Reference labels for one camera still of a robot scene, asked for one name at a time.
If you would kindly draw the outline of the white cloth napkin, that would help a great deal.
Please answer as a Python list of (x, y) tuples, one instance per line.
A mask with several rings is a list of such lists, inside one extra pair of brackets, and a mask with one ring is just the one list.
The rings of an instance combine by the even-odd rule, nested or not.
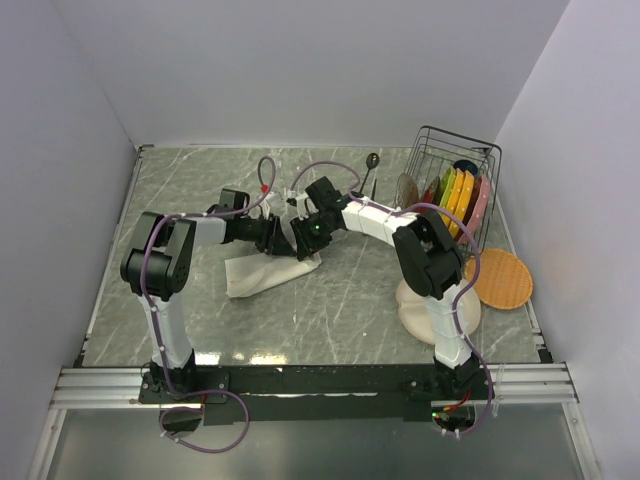
[(309, 274), (321, 263), (318, 254), (302, 261), (264, 253), (228, 259), (226, 294), (229, 298), (248, 298)]

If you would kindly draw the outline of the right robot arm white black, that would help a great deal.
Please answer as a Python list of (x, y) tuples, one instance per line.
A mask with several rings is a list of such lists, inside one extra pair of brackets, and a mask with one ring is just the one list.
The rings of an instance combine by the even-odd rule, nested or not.
[(472, 283), (462, 278), (463, 256), (442, 219), (444, 210), (430, 204), (419, 212), (393, 210), (368, 197), (343, 195), (326, 177), (307, 187), (296, 206), (299, 212), (290, 225), (300, 260), (326, 248), (337, 230), (394, 248), (403, 276), (401, 321), (420, 340), (431, 331), (435, 363), (445, 367), (437, 375), (438, 388), (448, 398), (463, 396), (473, 383), (468, 369), (481, 364), (468, 326), (480, 318), (480, 307), (477, 300), (466, 306)]

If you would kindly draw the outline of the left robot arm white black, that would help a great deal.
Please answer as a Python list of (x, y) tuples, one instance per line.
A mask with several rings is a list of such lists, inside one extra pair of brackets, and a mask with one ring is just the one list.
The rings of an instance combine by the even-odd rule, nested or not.
[(253, 244), (254, 255), (225, 263), (227, 295), (246, 298), (312, 271), (314, 262), (300, 262), (269, 211), (270, 188), (252, 202), (241, 191), (224, 189), (219, 201), (204, 212), (141, 215), (120, 265), (120, 275), (141, 302), (152, 340), (152, 370), (165, 376), (164, 392), (177, 402), (197, 393), (193, 347), (187, 337), (181, 292), (190, 274), (197, 246), (231, 242)]

